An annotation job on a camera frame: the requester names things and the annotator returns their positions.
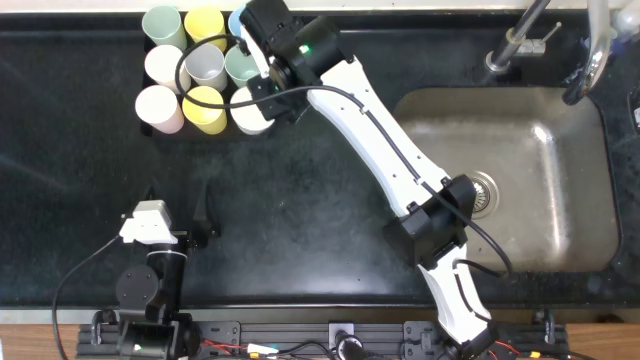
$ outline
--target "countertop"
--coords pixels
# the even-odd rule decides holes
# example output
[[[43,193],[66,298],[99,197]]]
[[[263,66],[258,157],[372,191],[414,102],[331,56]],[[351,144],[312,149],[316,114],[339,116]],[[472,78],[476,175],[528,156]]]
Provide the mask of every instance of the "countertop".
[[[390,110],[424,87],[566,86],[588,33],[586,12],[546,14],[532,36],[564,24],[547,54],[492,78],[484,56],[519,14],[334,17]],[[319,114],[255,139],[143,136],[133,106],[144,71],[140,18],[0,17],[0,306],[49,306],[64,274],[117,233],[149,186],[180,226],[207,183],[223,236],[189,254],[185,307],[433,306],[382,236],[393,214],[381,188]],[[475,274],[487,307],[640,304],[640,139],[627,104],[639,60],[638,46],[612,59],[591,95],[605,125],[618,254],[601,272]],[[116,279],[144,254],[109,249],[68,282],[61,304],[117,305]]]

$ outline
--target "sink drain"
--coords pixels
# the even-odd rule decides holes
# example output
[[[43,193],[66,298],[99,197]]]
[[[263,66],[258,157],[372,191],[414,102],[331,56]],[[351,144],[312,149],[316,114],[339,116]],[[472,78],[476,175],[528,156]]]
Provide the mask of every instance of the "sink drain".
[[[468,174],[476,189],[472,218],[480,219],[489,215],[498,203],[498,189],[489,175],[476,171]]]

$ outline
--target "stainless steel sink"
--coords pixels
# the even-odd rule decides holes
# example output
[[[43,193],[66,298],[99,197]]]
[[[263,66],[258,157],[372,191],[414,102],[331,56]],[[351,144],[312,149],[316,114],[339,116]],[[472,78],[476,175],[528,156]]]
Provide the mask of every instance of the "stainless steel sink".
[[[619,234],[600,113],[562,89],[423,89],[395,117],[449,175],[478,191],[474,219],[519,271],[600,270]],[[503,269],[473,230],[469,258]]]

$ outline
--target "gray cup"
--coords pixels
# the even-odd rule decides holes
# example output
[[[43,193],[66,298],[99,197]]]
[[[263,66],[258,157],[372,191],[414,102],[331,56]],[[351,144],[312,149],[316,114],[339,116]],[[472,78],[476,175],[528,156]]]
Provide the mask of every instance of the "gray cup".
[[[171,6],[157,6],[142,17],[142,30],[156,45],[173,45],[184,51],[187,37],[180,12]]]

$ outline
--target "faucet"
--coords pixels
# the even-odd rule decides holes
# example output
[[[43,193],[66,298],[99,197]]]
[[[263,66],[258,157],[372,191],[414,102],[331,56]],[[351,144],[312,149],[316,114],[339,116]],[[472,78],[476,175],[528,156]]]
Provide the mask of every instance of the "faucet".
[[[525,11],[515,27],[507,30],[496,51],[491,51],[485,58],[485,65],[493,73],[504,73],[509,68],[513,56],[522,53],[521,46],[527,41],[527,32],[535,20],[542,14],[551,0],[535,0],[533,5]],[[587,0],[590,28],[590,48],[586,64],[578,70],[562,100],[567,105],[577,104],[595,86],[604,71],[609,58],[611,46],[611,23],[609,21],[609,5],[607,0]],[[541,41],[534,41],[534,47],[544,46],[545,41],[559,28],[557,25]],[[534,55],[544,53],[544,47],[531,52]]]

